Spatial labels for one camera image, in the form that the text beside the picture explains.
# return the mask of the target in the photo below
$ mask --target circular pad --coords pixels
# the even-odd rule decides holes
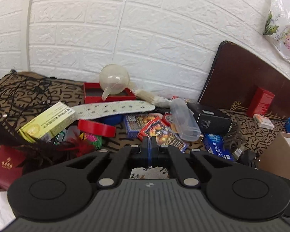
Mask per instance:
[[[38,221],[66,218],[90,201],[92,187],[81,170],[50,167],[17,179],[8,190],[8,201],[17,217]]]
[[[290,201],[290,189],[282,179],[242,165],[217,169],[206,195],[222,213],[248,221],[279,217]]]
[[[246,199],[259,199],[268,193],[268,186],[257,179],[240,179],[232,184],[232,189]]]
[[[41,200],[51,200],[63,195],[66,185],[54,179],[45,179],[33,183],[30,187],[30,193]]]

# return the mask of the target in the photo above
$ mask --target red tray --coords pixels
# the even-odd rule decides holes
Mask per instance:
[[[135,95],[128,88],[119,94],[108,96],[105,101],[101,98],[102,93],[103,91],[99,83],[84,83],[85,104],[136,99]]]

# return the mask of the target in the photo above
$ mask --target red feather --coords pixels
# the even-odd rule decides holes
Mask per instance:
[[[72,143],[74,145],[73,148],[65,148],[64,151],[76,151],[76,157],[83,156],[87,153],[92,152],[96,149],[96,147],[89,143],[88,140],[82,140],[77,134],[75,134],[75,138],[69,138],[69,143]]]

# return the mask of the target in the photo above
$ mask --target red box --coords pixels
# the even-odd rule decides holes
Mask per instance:
[[[101,98],[102,93],[103,91],[99,83],[84,83],[85,104],[136,99],[135,95],[128,88],[117,95],[109,95],[105,101]]]
[[[256,93],[247,109],[246,114],[252,118],[255,114],[264,115],[268,111],[270,107],[274,94],[268,90],[262,89],[260,87],[257,88]]]

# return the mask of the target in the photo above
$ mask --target white paper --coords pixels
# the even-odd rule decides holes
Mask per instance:
[[[0,231],[15,219],[16,217],[8,202],[7,192],[0,192]]]

